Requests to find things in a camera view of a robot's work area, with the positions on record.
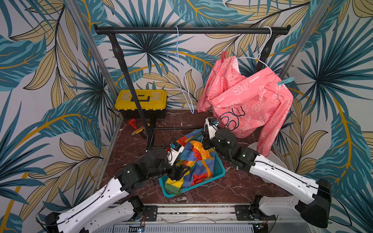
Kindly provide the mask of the rainbow striped jacket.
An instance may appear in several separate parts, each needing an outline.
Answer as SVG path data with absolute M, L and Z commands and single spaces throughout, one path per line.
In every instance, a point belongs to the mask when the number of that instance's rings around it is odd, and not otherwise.
M 214 149 L 204 150 L 202 146 L 202 129 L 195 130 L 176 140 L 184 150 L 176 164 L 190 167 L 190 171 L 179 181 L 167 179 L 165 189 L 170 194 L 179 194 L 182 189 L 191 187 L 212 177 L 215 164 Z

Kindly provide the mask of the pink hooded jacket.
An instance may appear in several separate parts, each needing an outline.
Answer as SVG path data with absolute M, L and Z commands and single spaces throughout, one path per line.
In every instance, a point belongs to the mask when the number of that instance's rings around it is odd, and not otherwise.
M 256 150 L 267 157 L 293 103 L 293 95 L 271 68 L 246 77 L 235 56 L 219 59 L 197 103 L 238 138 L 261 128 Z

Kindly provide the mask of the red clothespin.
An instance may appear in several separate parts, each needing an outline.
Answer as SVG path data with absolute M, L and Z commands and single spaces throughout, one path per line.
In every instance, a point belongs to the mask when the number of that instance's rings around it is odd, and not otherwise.
M 222 63 L 224 62 L 224 60 L 226 59 L 226 57 L 227 57 L 227 51 L 226 51 L 226 50 L 223 50 L 223 51 L 221 52 L 221 62 L 222 62 Z

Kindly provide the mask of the white wire hanger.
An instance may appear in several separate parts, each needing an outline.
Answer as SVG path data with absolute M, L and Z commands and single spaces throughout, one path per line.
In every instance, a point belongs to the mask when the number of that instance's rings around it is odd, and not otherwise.
M 265 62 L 265 59 L 264 61 L 262 61 L 261 58 L 262 58 L 262 55 L 264 55 L 264 51 L 265 51 L 265 47 L 267 46 L 267 43 L 270 41 L 273 35 L 273 30 L 270 26 L 265 26 L 264 28 L 269 30 L 269 38 L 265 40 L 262 47 L 258 47 L 257 56 L 256 57 L 250 57 L 250 56 L 238 57 L 237 59 L 252 59 L 252 60 L 256 60 L 258 65 L 264 65 L 266 68 L 269 67 L 267 63 Z

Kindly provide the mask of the teal clothespin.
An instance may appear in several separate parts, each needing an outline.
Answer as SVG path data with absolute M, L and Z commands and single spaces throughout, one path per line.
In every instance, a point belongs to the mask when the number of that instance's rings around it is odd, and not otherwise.
M 276 85 L 277 86 L 285 85 L 285 84 L 291 83 L 293 81 L 294 81 L 294 77 L 290 77 L 290 78 L 283 79 L 282 81 L 278 82 Z

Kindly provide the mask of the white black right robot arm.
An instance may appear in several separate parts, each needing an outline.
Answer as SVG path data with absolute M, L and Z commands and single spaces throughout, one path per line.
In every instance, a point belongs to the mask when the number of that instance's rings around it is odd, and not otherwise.
M 266 216 L 289 213 L 315 227 L 327 228 L 332 195 L 331 184 L 326 179 L 316 181 L 277 165 L 256 150 L 240 146 L 227 129 L 210 127 L 202 135 L 205 150 L 214 149 L 230 166 L 261 177 L 291 194 L 287 203 L 261 197 L 257 205 L 259 213 Z

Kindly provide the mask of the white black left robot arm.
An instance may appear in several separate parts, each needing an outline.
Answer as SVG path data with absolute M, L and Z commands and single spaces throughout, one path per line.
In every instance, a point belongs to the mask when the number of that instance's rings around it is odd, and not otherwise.
M 89 221 L 111 204 L 145 186 L 150 179 L 165 174 L 174 180 L 181 179 L 190 170 L 188 166 L 176 165 L 183 150 L 183 146 L 175 145 L 170 146 L 169 152 L 164 148 L 150 149 L 141 160 L 125 165 L 102 189 L 79 205 L 61 214 L 49 214 L 44 223 L 39 218 L 36 220 L 48 233 L 86 233 Z

